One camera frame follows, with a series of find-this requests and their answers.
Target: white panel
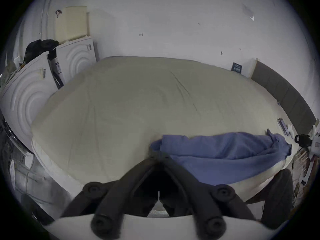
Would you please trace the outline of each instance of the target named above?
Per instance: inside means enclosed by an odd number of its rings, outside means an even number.
[[[63,76],[63,83],[96,63],[93,38],[84,37],[57,46],[57,58]]]
[[[32,150],[31,123],[48,98],[58,90],[47,54],[33,59],[10,80],[0,103],[11,130],[29,150]]]

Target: black knob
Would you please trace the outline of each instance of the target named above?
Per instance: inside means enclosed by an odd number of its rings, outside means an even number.
[[[103,184],[100,182],[89,182],[82,189],[85,196],[90,199],[102,198],[105,194],[102,190]]]
[[[98,237],[105,238],[112,231],[112,219],[106,215],[96,215],[91,221],[91,229]]]
[[[210,238],[218,239],[226,231],[226,223],[221,217],[211,218],[205,224],[205,231]]]
[[[215,191],[212,192],[212,195],[217,201],[227,203],[235,197],[236,192],[228,185],[217,185],[215,186]]]

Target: wrinkle in sheet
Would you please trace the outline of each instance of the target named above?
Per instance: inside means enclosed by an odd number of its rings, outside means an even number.
[[[177,81],[178,84],[179,84],[179,85],[176,84],[176,86],[177,86],[177,88],[178,88],[178,90],[179,90],[179,93],[181,94],[181,96],[182,96],[182,98],[183,98],[183,102],[186,102],[186,101],[185,101],[185,98],[184,98],[183,93],[182,93],[181,89],[179,88],[179,86],[181,86],[181,87],[188,93],[188,95],[189,95],[189,97],[190,97],[190,99],[191,99],[191,101],[192,101],[192,105],[194,106],[194,108],[195,108],[195,110],[197,111],[197,113],[200,115],[200,113],[199,113],[199,111],[198,111],[198,109],[197,109],[197,107],[196,107],[196,105],[195,105],[195,103],[194,103],[194,101],[193,101],[193,99],[192,99],[192,96],[191,96],[190,92],[186,89],[186,87],[184,87],[184,85],[179,81],[179,79],[175,76],[175,74],[172,73],[171,70],[170,70],[170,73],[174,76],[174,78],[176,79],[176,81]]]
[[[97,118],[96,118],[96,109],[95,106],[93,106],[93,121],[94,121],[94,139],[95,139],[95,144],[96,144],[96,152],[98,154],[98,158],[100,160],[100,167],[101,171],[103,171],[103,174],[108,177],[108,174],[106,172],[106,169],[104,168],[104,162],[100,153],[100,148],[99,148],[99,138],[98,138],[98,133],[97,133]]]
[[[170,70],[170,73],[174,76],[174,78],[176,79],[176,81],[179,83],[179,85],[190,95],[190,92],[188,92],[188,90],[186,89],[186,87],[184,87],[184,85],[179,81],[179,79],[176,77],[176,75],[174,73],[172,73],[172,71]]]

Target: black plastic mount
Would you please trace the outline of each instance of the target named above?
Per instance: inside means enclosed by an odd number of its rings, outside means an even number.
[[[218,239],[224,234],[223,215],[255,220],[232,187],[201,183],[163,153],[152,154],[118,181],[86,184],[62,217],[94,213],[94,234],[106,240],[117,239],[123,214],[147,216],[158,200],[155,190],[163,193],[160,201],[171,217],[194,216],[200,239]]]

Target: mattress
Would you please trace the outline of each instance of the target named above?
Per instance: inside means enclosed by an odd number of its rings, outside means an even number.
[[[265,134],[268,128],[283,134],[277,118],[291,123],[266,89],[236,72],[189,60],[111,57],[53,94],[33,121],[32,133],[47,170],[54,165],[65,175],[60,182],[66,178],[80,188],[118,180],[163,134]],[[298,145],[285,138],[295,154]],[[249,199],[292,157],[231,186]]]

